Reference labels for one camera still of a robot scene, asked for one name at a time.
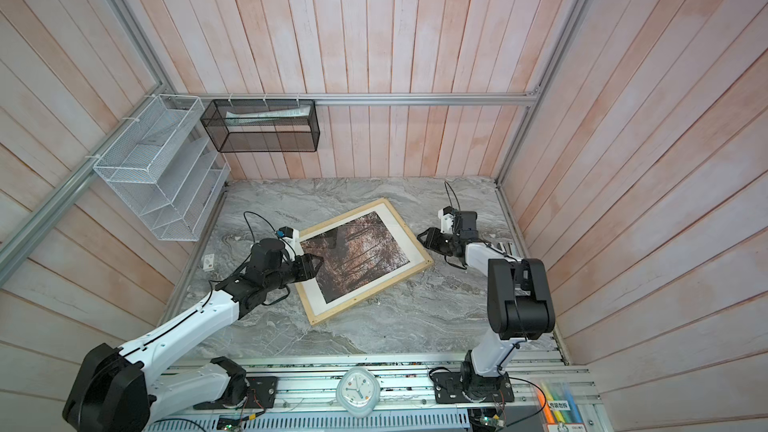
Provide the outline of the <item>autumn forest photo print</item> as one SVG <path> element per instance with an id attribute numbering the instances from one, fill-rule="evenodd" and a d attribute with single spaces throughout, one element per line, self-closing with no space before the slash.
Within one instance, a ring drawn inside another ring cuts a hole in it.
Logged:
<path id="1" fill-rule="evenodd" d="M 326 303 L 409 263 L 377 212 L 308 238 L 302 242 L 302 248 L 324 259 L 316 281 Z"/>

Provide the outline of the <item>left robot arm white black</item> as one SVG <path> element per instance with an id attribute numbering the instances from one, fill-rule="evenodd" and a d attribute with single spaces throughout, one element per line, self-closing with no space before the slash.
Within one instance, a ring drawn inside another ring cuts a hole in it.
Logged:
<path id="1" fill-rule="evenodd" d="M 169 379 L 163 373 L 215 332 L 267 305 L 270 292 L 312 280 L 322 257 L 295 239 L 265 238 L 205 298 L 163 325 L 120 346 L 102 343 L 82 361 L 62 411 L 77 431 L 142 431 L 202 403 L 239 409 L 248 401 L 245 369 L 216 357 Z"/>

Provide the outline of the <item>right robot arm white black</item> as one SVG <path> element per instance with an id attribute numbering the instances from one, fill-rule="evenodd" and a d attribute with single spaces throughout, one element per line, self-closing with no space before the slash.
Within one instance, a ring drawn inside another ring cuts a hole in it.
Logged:
<path id="1" fill-rule="evenodd" d="M 437 373 L 436 386 L 471 401 L 502 396 L 509 383 L 506 367 L 522 343 L 555 328 L 546 268 L 539 259 L 515 257 L 502 245 L 482 239 L 474 211 L 447 206 L 438 211 L 438 218 L 440 225 L 426 229 L 417 240 L 444 259 L 458 259 L 458 268 L 477 270 L 487 278 L 489 330 L 466 354 L 459 372 Z"/>

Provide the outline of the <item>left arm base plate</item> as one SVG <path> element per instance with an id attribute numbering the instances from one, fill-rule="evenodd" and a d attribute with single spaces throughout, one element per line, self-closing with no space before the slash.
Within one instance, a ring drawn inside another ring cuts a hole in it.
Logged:
<path id="1" fill-rule="evenodd" d="M 233 379 L 223 395 L 215 401 L 205 401 L 193 406 L 194 410 L 234 408 L 270 409 L 274 406 L 278 378 L 256 376 Z"/>

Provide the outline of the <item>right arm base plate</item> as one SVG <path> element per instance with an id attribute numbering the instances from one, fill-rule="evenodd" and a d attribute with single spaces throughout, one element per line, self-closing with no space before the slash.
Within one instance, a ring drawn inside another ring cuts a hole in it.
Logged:
<path id="1" fill-rule="evenodd" d="M 463 374 L 438 368 L 430 371 L 429 378 L 438 404 L 502 404 L 515 401 L 510 377 L 507 374 L 499 377 L 482 377 L 472 373 Z"/>

